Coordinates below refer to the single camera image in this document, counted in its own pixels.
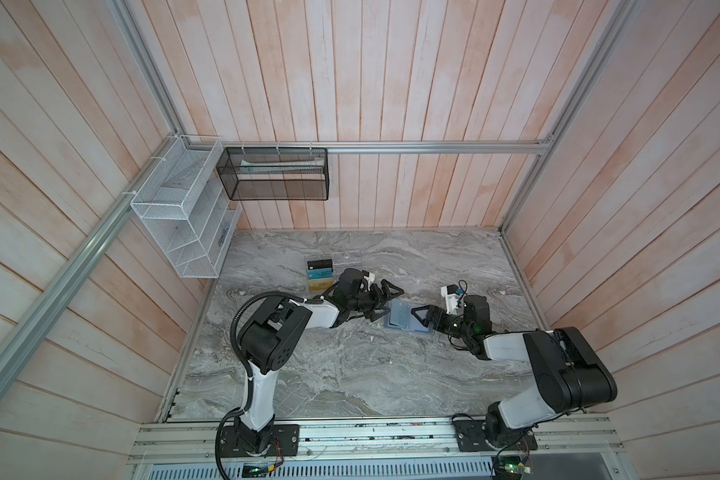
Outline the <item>beige card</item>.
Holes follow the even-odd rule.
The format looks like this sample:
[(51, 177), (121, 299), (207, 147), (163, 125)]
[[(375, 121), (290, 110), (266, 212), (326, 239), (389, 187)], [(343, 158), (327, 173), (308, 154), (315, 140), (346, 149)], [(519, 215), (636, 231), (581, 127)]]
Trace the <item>beige card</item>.
[(335, 281), (332, 278), (321, 278), (321, 279), (309, 279), (308, 280), (308, 291), (316, 294), (322, 294), (330, 287), (334, 285)]

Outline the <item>teal VIP card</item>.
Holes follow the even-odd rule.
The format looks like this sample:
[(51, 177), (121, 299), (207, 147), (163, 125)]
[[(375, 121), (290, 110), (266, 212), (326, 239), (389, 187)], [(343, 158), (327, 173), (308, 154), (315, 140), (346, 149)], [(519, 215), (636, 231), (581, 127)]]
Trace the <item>teal VIP card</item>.
[(309, 281), (323, 281), (333, 279), (333, 270), (331, 268), (312, 269), (307, 271)]

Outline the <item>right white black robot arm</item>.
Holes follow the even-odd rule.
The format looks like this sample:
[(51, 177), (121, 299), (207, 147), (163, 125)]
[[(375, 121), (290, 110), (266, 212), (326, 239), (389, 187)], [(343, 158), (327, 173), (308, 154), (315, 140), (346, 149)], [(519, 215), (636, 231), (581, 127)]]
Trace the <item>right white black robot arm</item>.
[(434, 305), (413, 308), (411, 314), (422, 326), (460, 340), (479, 360), (530, 365), (531, 386), (488, 407), (484, 432), (493, 447), (513, 445), (540, 423), (618, 395), (612, 374), (575, 327), (500, 333), (493, 329), (487, 299), (477, 295), (465, 296), (458, 314)]

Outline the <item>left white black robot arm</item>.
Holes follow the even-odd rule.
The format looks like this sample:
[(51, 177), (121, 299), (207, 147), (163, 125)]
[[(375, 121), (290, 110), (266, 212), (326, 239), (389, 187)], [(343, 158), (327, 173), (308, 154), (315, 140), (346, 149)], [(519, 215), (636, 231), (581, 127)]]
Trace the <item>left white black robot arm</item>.
[(349, 320), (378, 320), (387, 304), (404, 294), (393, 283), (366, 271), (347, 268), (322, 293), (311, 298), (269, 291), (247, 300), (233, 317), (230, 344), (246, 375), (241, 423), (260, 433), (274, 420), (278, 371), (287, 363), (303, 334), (331, 329)]

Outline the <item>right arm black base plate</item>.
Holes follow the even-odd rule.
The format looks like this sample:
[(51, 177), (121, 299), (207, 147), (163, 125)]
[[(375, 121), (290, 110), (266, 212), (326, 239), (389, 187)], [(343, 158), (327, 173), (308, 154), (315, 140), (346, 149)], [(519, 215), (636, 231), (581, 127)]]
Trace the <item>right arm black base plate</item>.
[(493, 420), (473, 420), (458, 417), (451, 421), (461, 452), (535, 451), (538, 442), (533, 432), (526, 429), (505, 428)]

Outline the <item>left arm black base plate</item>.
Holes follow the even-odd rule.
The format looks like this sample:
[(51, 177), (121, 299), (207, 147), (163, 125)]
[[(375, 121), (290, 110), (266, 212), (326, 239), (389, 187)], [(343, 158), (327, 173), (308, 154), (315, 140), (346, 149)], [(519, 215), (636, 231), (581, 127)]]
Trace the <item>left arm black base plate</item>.
[(215, 442), (215, 454), (219, 458), (247, 458), (254, 456), (295, 456), (298, 452), (300, 426), (298, 424), (273, 424), (262, 431), (254, 431), (244, 424), (225, 425)]

